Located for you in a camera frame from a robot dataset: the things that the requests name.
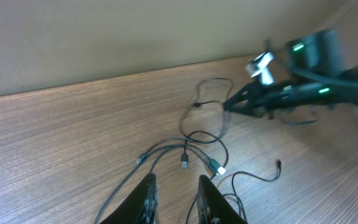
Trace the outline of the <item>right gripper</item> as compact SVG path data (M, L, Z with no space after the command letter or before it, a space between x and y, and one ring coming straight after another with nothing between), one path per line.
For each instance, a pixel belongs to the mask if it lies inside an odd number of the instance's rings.
M321 83L273 85L249 83L223 103L224 111L260 118L275 110L330 101L331 87Z

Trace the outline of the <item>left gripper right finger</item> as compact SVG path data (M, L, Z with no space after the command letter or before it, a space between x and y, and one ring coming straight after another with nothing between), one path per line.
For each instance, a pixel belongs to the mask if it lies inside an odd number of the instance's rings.
M198 181L199 224L246 224L206 175Z

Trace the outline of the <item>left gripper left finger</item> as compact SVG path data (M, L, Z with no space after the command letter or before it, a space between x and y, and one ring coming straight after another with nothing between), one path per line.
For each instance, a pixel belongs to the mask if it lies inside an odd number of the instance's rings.
M147 174L101 224L154 224L157 204L156 175Z

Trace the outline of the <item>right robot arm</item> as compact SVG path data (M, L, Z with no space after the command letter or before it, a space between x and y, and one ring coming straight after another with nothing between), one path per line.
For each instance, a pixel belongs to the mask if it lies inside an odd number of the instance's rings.
M246 69L253 82L223 104L224 110L253 117L304 105L358 106L358 65L346 69L335 30L321 30L286 43L282 60L266 40L265 52Z

